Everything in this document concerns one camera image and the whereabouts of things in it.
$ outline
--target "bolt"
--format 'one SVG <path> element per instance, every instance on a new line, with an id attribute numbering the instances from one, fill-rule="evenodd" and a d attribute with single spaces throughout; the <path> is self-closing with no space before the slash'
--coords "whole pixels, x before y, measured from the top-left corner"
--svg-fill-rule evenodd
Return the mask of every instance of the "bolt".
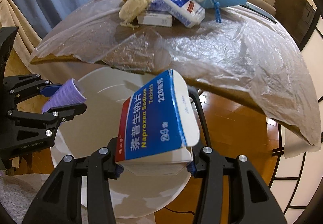
<path id="1" fill-rule="evenodd" d="M 107 154 L 109 152 L 109 150 L 107 148 L 100 148 L 99 149 L 99 153 L 104 155 L 104 154 Z"/>
<path id="2" fill-rule="evenodd" d="M 50 130 L 46 130 L 45 133 L 46 133 L 47 136 L 51 136 L 52 135 L 52 132 Z"/>
<path id="3" fill-rule="evenodd" d="M 67 155 L 63 158 L 64 162 L 71 162 L 72 161 L 72 156 Z"/>
<path id="4" fill-rule="evenodd" d="M 212 148 L 210 148 L 210 147 L 204 147 L 202 150 L 206 154 L 210 154 L 212 152 Z"/>
<path id="5" fill-rule="evenodd" d="M 240 155 L 240 156 L 239 156 L 239 160 L 240 160 L 241 162 L 246 162 L 248 159 L 247 159 L 247 157 L 246 157 L 245 155 Z"/>

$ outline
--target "white trash bin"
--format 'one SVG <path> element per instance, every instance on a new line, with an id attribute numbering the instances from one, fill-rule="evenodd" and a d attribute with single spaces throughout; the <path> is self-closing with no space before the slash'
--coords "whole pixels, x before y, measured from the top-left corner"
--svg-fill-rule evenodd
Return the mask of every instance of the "white trash bin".
<path id="1" fill-rule="evenodd" d="M 92 71 L 79 80 L 85 90 L 87 110 L 62 123 L 51 148 L 56 167 L 65 155 L 91 155 L 117 137 L 123 102 L 153 76 L 131 74 L 109 67 Z M 184 168 L 175 176 L 138 177 L 125 170 L 118 180 L 109 180 L 116 218 L 138 218 L 154 213 L 183 190 L 190 173 Z M 87 181 L 82 181 L 82 204 L 87 206 Z"/>

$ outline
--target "floor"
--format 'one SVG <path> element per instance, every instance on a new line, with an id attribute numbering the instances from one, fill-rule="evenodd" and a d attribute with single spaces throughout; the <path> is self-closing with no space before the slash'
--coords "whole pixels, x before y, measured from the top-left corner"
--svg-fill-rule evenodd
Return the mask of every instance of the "floor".
<path id="1" fill-rule="evenodd" d="M 5 76 L 29 73 L 22 63 L 18 64 L 19 61 L 20 59 L 13 51 L 7 63 Z M 209 92 L 203 92 L 200 100 L 212 147 L 224 156 L 246 155 L 268 184 L 277 159 L 277 157 L 271 157 L 271 150 L 278 147 L 277 123 L 266 119 L 264 115 L 250 108 Z M 39 113 L 45 101 L 46 98 L 37 96 L 21 103 L 19 109 Z M 20 168 L 16 169 L 14 174 L 50 174 L 53 169 L 50 150 L 45 149 L 21 158 Z M 222 224 L 227 223 L 228 214 L 228 185 L 226 181 L 227 179 L 224 179 Z M 170 210 L 191 211 L 191 213 L 174 213 L 164 208 L 155 213 L 157 224 L 192 223 L 200 186 L 200 179 L 191 178 L 181 194 L 167 206 Z"/>

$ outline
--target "brown cabinet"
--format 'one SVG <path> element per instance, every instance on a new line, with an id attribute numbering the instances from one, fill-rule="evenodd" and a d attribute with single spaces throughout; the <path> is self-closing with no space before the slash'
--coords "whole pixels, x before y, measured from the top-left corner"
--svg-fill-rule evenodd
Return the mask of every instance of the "brown cabinet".
<path id="1" fill-rule="evenodd" d="M 276 0 L 276 19 L 299 46 L 312 23 L 315 10 L 307 0 Z"/>

